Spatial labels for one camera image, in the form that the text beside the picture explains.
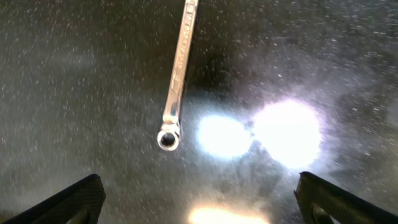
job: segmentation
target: black countertop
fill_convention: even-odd
[[[0,210],[97,173],[99,223],[303,223],[307,170],[398,213],[396,1],[202,0],[165,152],[183,5],[0,2]]]

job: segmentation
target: ring end of wrench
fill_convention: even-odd
[[[174,151],[180,144],[180,126],[164,123],[157,135],[157,143],[165,151]]]

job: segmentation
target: dark granite table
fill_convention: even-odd
[[[183,4],[0,1],[0,210],[97,173],[99,223],[303,223],[308,170],[398,213],[396,1],[202,0],[165,152]]]

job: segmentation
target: metal wrench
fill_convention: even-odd
[[[196,19],[199,0],[185,0],[180,35],[177,50],[175,51],[172,78],[169,95],[163,113],[163,125],[157,135],[159,146],[166,151],[173,151],[181,140],[180,107],[184,86],[185,72],[187,71],[189,50]]]

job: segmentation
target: wrench hole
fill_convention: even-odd
[[[166,133],[162,136],[160,143],[162,143],[162,145],[167,147],[172,146],[175,143],[175,137],[171,133]]]

